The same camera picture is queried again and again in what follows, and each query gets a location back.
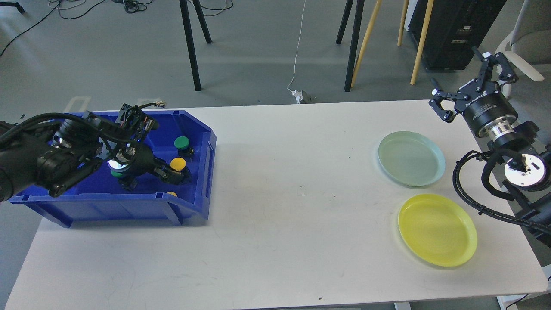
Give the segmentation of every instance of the white cable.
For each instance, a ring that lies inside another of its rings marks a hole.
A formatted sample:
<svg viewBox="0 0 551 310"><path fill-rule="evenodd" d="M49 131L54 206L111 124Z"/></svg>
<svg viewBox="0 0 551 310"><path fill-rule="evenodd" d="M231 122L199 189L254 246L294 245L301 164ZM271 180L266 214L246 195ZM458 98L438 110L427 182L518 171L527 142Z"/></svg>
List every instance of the white cable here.
<svg viewBox="0 0 551 310"><path fill-rule="evenodd" d="M218 11L218 13L216 13L216 14L211 14L211 15L203 14L203 16L210 17L210 16L216 16L216 15L222 14L223 11L229 9L229 8L228 8L228 0L225 0L225 1L226 1L226 3L224 4L224 8L220 9L220 11Z"/></svg>
<svg viewBox="0 0 551 310"><path fill-rule="evenodd" d="M220 11L218 11L218 13L216 13L216 14L211 14L211 15L205 15L205 14L203 14L203 15L205 15L205 16L207 16L207 17L208 17L208 16L216 16L216 15L218 15L218 14L222 14L222 12L225 11L225 10L227 9L227 7L228 7L228 0L226 0L226 3L224 4L224 8L221 9Z"/></svg>
<svg viewBox="0 0 551 310"><path fill-rule="evenodd" d="M300 37L302 36L302 21L304 20L304 9L306 8L306 0L304 0L304 7L302 8L302 16L300 17L300 32L299 32L299 42L296 44L296 55L295 55L295 64L293 65L293 78L291 79L291 82L289 85L287 85L287 90L293 93L293 91L289 88L293 81L295 80L295 74L296 74L296 58L299 56L299 45L300 45Z"/></svg>
<svg viewBox="0 0 551 310"><path fill-rule="evenodd" d="M56 3L56 2L59 2L60 0L48 0L48 7L52 8L52 9L55 9L56 7L53 7L51 6L50 4L51 3ZM86 2L86 0L80 2L79 4L75 4L73 5L72 7L68 7L68 8L57 8L59 10L69 10L69 9L72 9L72 8L76 8L77 6L80 6L82 4L84 4Z"/></svg>

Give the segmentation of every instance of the plate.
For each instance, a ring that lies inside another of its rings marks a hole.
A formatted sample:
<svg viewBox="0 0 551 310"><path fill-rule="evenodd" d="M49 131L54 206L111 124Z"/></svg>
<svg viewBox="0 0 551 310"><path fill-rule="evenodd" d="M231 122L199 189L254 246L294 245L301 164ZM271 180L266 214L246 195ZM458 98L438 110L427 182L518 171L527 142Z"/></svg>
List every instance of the plate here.
<svg viewBox="0 0 551 310"><path fill-rule="evenodd" d="M442 150L429 138L410 131L393 132L383 138L377 155L393 180L409 186L432 184L446 168Z"/></svg>
<svg viewBox="0 0 551 310"><path fill-rule="evenodd" d="M410 250L438 266L462 265L477 249L477 230L469 215L440 195L411 197L400 210L398 226Z"/></svg>

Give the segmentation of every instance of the wire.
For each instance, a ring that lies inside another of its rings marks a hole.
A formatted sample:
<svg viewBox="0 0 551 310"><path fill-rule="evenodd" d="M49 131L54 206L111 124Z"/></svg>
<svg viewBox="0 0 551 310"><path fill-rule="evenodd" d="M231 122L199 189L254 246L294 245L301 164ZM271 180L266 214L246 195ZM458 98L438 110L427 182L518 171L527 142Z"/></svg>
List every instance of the wire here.
<svg viewBox="0 0 551 310"><path fill-rule="evenodd" d="M8 46L10 46L13 41L15 41L17 38L19 38L20 36L22 36L25 32L31 30L32 28L36 27L38 24L42 23L43 20L46 19L46 17L50 16L50 14L52 14L52 12L57 8L59 7L61 4L61 2L59 2L48 14L46 14L46 16L44 16L41 20L39 20L36 24L32 25L29 29L25 30L24 32L18 34L15 38L13 38L5 47L4 49L2 50L2 52L0 53L0 57L2 57L2 55L4 55L4 52L6 51L6 49L8 48Z"/></svg>
<svg viewBox="0 0 551 310"><path fill-rule="evenodd" d="M517 302L520 302L521 300L523 300L524 298L528 297L529 294L526 294L524 296L522 296L521 298L517 299L514 303L508 305L507 307L505 307L505 310L507 310L507 308L511 307L512 305L516 304Z"/></svg>
<svg viewBox="0 0 551 310"><path fill-rule="evenodd" d="M195 5L192 0L187 0L189 3ZM224 4L224 8L222 9L212 9L212 8L207 8L207 7L204 7L204 6L201 6L203 9L205 10L212 10L212 11L218 11L218 13L216 14L211 14L211 15L206 15L206 14L203 14L203 16L206 16L206 17L211 17L211 16L216 16L216 15L220 15L222 14L223 11L225 10L229 10L231 9L232 7L234 7L234 2L232 0L230 0L230 3L231 5L228 7L228 0L225 0L225 4Z"/></svg>
<svg viewBox="0 0 551 310"><path fill-rule="evenodd" d="M82 0L66 0L67 2L77 2L77 1L82 1ZM55 9L56 7L53 7L51 6L50 4L51 3L56 3L56 2L59 2L59 4L61 4L61 0L48 0L48 7L51 8L51 9ZM68 8L62 8L61 5L59 7L60 10L69 10L69 9L72 9L72 8L76 8L77 6L81 6L82 4L84 4L86 2L86 0L80 2L79 4L75 4L74 6L72 7L68 7Z"/></svg>
<svg viewBox="0 0 551 310"><path fill-rule="evenodd" d="M233 2L232 0L230 0L230 3L231 3L231 5L230 5L229 7L225 7L225 6L224 6L224 8L223 8L222 10L229 10L229 9L231 9L232 7L234 7L234 2ZM212 11L218 11L218 10L220 10L220 9L211 9L211 8L207 8L207 7L204 7L204 6L201 6L201 7L202 7L203 9L205 9L205 10L212 10Z"/></svg>
<svg viewBox="0 0 551 310"><path fill-rule="evenodd" d="M63 19L77 19L77 18L81 18L82 16L85 16L86 14L88 14L89 11L91 11L93 8L97 7L98 5L102 4L105 2L105 0L101 0L100 2L94 4L92 7L90 7L86 12L84 12L82 15L79 15L79 16L76 16L76 17L64 17L61 15L61 10L60 10L60 4L63 0L60 0L58 6L57 6L57 14L59 14L59 16Z"/></svg>
<svg viewBox="0 0 551 310"><path fill-rule="evenodd" d="M300 17L300 32L299 32L299 42L296 44L296 55L295 55L295 64L293 65L293 78L291 79L291 82L289 85L287 85L287 90L293 93L293 91L289 88L293 81L295 80L295 74L296 74L296 59L299 56L299 45L300 45L300 37L302 36L302 21L304 20L304 9L306 9L306 0L304 0L304 7L302 8L302 16Z"/></svg>
<svg viewBox="0 0 551 310"><path fill-rule="evenodd" d="M551 229L549 229L547 226L542 225L542 224L537 223L537 222L534 222L534 221L524 220L522 218L518 218L518 217L515 217L515 216L510 216L510 215L507 215L505 213L501 213L501 212L492 210L490 208L487 208L486 206L481 205L480 203L478 203L476 200L474 200L472 197L470 197L465 192L465 190L461 186L461 181L460 181L461 168L468 161L470 161L473 158L479 158L481 160L488 161L493 153L494 152L480 153L480 152L477 152L477 151L470 151L467 154L465 154L465 156L463 156L463 158L461 158L459 161L456 162L456 166L453 169L453 181L452 182L453 182L453 188L455 189L455 192L457 193L457 195L464 202L466 202L467 204L469 204L470 206L472 206L473 208L478 210L479 215L486 214L486 215L488 215L490 217L493 217L497 220L504 221L504 222L511 223L511 224L515 224L515 225L519 225L519 226L524 226L524 227L531 228L531 229L535 229L537 231L540 231L542 233L545 233L545 234L548 234L548 235L551 236Z"/></svg>
<svg viewBox="0 0 551 310"><path fill-rule="evenodd" d="M507 310L507 308L511 307L512 305L516 304L517 302L523 300L524 298L528 297L528 294L522 296L521 298L517 299L514 303L508 305L507 307L505 307L505 310Z"/></svg>
<svg viewBox="0 0 551 310"><path fill-rule="evenodd" d="M134 14L147 10L147 4L151 4L151 2L153 2L153 0L147 3L142 3L136 0L123 0L123 3L125 4L125 12L128 14Z"/></svg>
<svg viewBox="0 0 551 310"><path fill-rule="evenodd" d="M23 122L21 122L19 125L16 125L12 127L10 130L6 131L2 136L0 136L0 149L7 147L9 143L13 142L18 134L21 132L28 130L34 125L37 125L39 123L45 122L45 121L51 121L51 120L59 120L59 119L68 119L75 122L78 122L82 125L85 125L94 132L96 132L100 138L103 140L109 140L114 142L122 142L122 143L130 143L130 144L136 144L137 141L135 140L126 140L126 139L120 139L117 137L113 137L105 132L102 132L101 130L94 127L92 124L88 123L81 117L72 115L72 114L63 114L63 113L44 113L40 115L33 116Z"/></svg>

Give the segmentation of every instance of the cable connector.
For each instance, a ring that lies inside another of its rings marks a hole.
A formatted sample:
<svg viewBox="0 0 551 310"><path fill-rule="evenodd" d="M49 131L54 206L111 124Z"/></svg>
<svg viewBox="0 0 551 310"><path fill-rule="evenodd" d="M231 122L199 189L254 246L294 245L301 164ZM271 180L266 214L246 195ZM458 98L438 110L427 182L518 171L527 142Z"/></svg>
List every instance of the cable connector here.
<svg viewBox="0 0 551 310"><path fill-rule="evenodd" d="M294 90L291 94L295 97L297 104L311 103L312 101L310 95L308 95L304 90Z"/></svg>

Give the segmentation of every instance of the yellow plate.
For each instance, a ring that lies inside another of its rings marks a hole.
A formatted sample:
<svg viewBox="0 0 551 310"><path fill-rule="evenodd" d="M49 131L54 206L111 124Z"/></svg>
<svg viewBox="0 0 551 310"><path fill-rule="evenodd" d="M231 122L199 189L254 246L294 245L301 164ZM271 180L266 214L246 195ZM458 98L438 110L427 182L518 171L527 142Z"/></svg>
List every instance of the yellow plate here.
<svg viewBox="0 0 551 310"><path fill-rule="evenodd" d="M462 265L477 249L477 230L469 215L439 195L411 197L400 210L398 226L411 251L438 266Z"/></svg>

